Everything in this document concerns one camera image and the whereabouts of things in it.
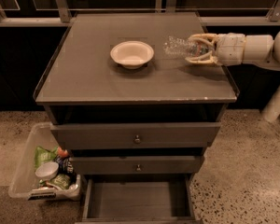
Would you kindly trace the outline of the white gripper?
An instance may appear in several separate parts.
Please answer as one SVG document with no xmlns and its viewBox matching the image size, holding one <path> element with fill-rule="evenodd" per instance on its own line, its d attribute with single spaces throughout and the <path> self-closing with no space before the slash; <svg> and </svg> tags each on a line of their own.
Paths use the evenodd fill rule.
<svg viewBox="0 0 280 224">
<path fill-rule="evenodd" d="M 191 64 L 205 65 L 238 65 L 244 57 L 245 35 L 244 34 L 195 34 L 189 40 L 199 41 L 213 48 L 216 46 L 216 56 L 211 51 L 198 57 L 186 57 L 185 60 Z"/>
</svg>

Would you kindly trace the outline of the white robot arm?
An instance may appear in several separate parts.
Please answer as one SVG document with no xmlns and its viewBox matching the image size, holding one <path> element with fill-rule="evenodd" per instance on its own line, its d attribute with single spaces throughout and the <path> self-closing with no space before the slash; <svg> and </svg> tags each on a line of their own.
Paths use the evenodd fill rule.
<svg viewBox="0 0 280 224">
<path fill-rule="evenodd" d="M 280 32 L 276 37 L 236 33 L 191 35 L 186 40 L 185 60 L 198 65 L 253 64 L 280 71 Z"/>
</svg>

